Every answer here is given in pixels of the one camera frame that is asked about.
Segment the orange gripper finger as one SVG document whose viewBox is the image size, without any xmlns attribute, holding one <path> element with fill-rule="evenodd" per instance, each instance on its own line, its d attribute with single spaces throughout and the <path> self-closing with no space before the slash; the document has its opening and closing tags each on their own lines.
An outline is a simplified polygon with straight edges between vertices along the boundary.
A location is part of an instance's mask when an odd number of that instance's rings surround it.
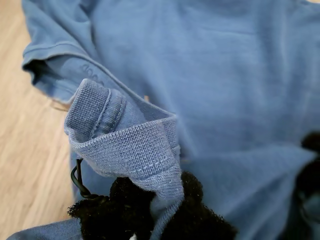
<svg viewBox="0 0 320 240">
<path fill-rule="evenodd" d="M 308 150 L 319 150 L 320 149 L 320 134 L 310 133 L 301 141 L 301 146 Z"/>
<path fill-rule="evenodd" d="M 296 188 L 304 198 L 320 192 L 320 158 L 308 163 L 296 178 Z"/>
</svg>

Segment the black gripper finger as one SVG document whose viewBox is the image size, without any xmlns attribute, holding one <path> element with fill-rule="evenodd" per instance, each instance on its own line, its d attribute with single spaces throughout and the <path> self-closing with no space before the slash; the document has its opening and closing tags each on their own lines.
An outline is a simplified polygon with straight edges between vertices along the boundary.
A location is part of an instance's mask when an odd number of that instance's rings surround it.
<svg viewBox="0 0 320 240">
<path fill-rule="evenodd" d="M 136 186 L 128 177 L 118 177 L 109 195 L 92 194 L 82 181 L 81 163 L 77 159 L 71 180 L 82 200 L 68 209 L 80 221 L 84 240 L 148 240 L 154 229 L 150 203 L 155 196 Z"/>
<path fill-rule="evenodd" d="M 162 240 L 234 240 L 237 230 L 203 204 L 203 186 L 190 172 L 181 175 L 184 200 L 162 232 Z"/>
</svg>

